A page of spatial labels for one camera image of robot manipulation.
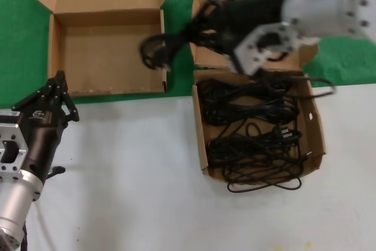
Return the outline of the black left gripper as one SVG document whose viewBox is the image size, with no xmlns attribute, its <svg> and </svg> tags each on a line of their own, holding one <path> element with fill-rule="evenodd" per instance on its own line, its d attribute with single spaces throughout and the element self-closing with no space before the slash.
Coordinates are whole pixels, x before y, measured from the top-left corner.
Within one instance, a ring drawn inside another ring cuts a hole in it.
<svg viewBox="0 0 376 251">
<path fill-rule="evenodd" d="M 57 106 L 30 106 L 39 102 Z M 63 103 L 68 113 L 62 109 Z M 78 110 L 68 94 L 64 71 L 57 71 L 44 86 L 21 99 L 11 109 L 19 111 L 26 122 L 28 152 L 21 169 L 45 183 L 66 122 L 80 121 Z"/>
</svg>

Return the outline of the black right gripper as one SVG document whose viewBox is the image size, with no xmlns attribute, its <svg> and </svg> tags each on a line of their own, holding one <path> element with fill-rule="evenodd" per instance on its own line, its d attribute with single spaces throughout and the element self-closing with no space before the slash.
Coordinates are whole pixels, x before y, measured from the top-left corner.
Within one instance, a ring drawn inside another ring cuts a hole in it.
<svg viewBox="0 0 376 251">
<path fill-rule="evenodd" d="M 224 55 L 257 28 L 282 23 L 284 0 L 206 0 L 195 14 L 184 36 L 188 42 Z M 217 30 L 221 32 L 197 32 Z"/>
</svg>

